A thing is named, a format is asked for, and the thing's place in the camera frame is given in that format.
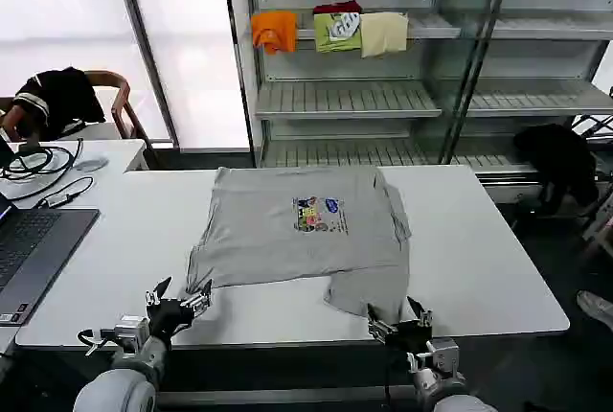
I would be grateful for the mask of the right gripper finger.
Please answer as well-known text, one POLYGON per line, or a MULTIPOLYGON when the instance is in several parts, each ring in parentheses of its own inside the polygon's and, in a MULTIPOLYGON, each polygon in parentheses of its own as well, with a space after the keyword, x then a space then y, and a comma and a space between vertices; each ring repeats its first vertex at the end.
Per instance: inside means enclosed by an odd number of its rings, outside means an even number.
POLYGON ((431 328, 432 327, 432 311, 426 309, 419 301, 406 297, 411 314, 413 317, 409 320, 412 327, 431 328))
POLYGON ((368 332, 373 339, 387 340, 390 336, 397 333, 395 326, 389 325, 378 317, 375 308, 371 304, 367 305, 367 318, 368 332))

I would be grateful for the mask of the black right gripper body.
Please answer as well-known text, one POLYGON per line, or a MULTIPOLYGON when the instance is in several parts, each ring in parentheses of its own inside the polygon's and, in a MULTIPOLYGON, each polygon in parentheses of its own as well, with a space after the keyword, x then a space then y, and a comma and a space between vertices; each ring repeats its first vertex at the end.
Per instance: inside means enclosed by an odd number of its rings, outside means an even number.
POLYGON ((391 326, 384 337, 384 345, 401 351, 426 351, 432 337, 432 327, 420 320, 399 322, 391 326))

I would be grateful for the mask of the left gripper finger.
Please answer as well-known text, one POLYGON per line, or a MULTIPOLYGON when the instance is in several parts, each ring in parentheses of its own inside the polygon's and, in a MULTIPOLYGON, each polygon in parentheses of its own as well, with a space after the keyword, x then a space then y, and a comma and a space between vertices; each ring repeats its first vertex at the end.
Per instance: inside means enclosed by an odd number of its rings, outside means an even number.
POLYGON ((146 292, 146 305, 148 307, 157 307, 161 304, 162 298, 171 282, 171 277, 166 278, 159 282, 153 290, 146 292))
POLYGON ((212 304, 212 284, 213 280, 210 279, 206 284, 197 291, 196 294, 184 300, 180 304, 180 308, 192 317, 198 317, 205 312, 212 304))

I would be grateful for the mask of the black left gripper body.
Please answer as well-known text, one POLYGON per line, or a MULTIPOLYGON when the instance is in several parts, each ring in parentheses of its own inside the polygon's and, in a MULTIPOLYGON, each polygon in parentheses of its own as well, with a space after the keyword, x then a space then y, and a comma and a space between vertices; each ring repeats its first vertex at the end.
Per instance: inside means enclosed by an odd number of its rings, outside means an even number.
POLYGON ((159 299, 147 304, 149 334, 157 338, 172 338, 188 328, 193 310, 178 299, 159 299))

